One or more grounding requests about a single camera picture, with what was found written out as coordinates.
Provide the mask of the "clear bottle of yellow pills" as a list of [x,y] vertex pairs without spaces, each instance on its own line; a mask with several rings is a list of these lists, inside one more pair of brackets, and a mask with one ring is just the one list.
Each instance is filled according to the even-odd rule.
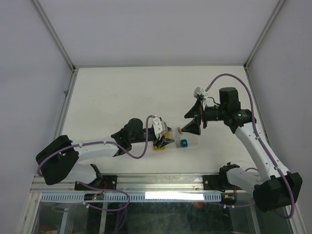
[[165,133],[166,138],[174,139],[175,141],[181,140],[182,131],[180,127],[172,128],[171,132]]

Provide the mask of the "weekly pill organizer strip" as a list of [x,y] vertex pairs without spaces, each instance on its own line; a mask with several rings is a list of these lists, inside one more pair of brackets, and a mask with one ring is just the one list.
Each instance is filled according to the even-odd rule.
[[186,149],[186,148],[193,148],[198,145],[198,140],[196,138],[183,138],[181,140],[175,141],[175,143],[171,143],[166,145],[165,147],[162,148],[156,148],[153,146],[154,151],[164,151],[168,149]]

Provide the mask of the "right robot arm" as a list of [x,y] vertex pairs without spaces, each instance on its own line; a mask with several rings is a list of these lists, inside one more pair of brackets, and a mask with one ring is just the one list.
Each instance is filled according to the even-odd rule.
[[255,176],[236,164],[228,163],[208,184],[221,192],[232,186],[241,188],[253,196],[262,212],[295,204],[302,177],[299,173],[291,173],[261,138],[252,111],[241,108],[238,91],[234,87],[219,89],[220,104],[214,106],[206,104],[208,93],[200,87],[195,89],[194,97],[194,106],[184,116],[191,122],[182,131],[200,135],[201,128],[206,128],[209,121],[222,121],[244,145],[259,174]]

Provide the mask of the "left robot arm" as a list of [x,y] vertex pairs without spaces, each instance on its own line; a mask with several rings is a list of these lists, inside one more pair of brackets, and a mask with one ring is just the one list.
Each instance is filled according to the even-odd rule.
[[145,122],[133,118],[118,132],[100,140],[74,141],[61,135],[37,154],[37,174],[47,185],[70,180],[98,189],[103,181],[102,173],[95,164],[87,165],[83,161],[121,155],[141,159],[149,142],[154,148],[162,149],[174,141],[172,129],[153,115]]

